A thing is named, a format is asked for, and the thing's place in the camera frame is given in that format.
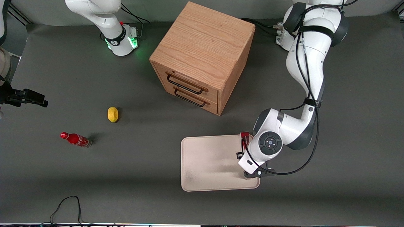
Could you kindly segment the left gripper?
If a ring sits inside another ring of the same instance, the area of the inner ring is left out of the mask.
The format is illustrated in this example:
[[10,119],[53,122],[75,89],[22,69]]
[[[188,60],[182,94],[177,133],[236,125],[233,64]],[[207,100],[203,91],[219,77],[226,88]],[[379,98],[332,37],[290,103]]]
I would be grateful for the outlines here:
[[244,152],[237,152],[236,158],[240,159],[238,165],[249,174],[252,174],[265,161],[269,160],[269,155],[264,154],[256,145],[248,145]]

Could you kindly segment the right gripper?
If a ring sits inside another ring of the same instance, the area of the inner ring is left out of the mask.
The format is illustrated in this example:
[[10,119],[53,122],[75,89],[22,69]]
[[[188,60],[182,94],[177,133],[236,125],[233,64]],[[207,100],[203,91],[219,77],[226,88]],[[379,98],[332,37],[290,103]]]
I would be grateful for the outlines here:
[[48,107],[49,102],[45,100],[45,95],[35,92],[30,89],[23,89],[23,100],[22,91],[13,89],[9,81],[1,80],[0,82],[0,104],[9,104],[16,107],[20,107],[22,103],[24,104],[35,104],[42,106],[44,108]]

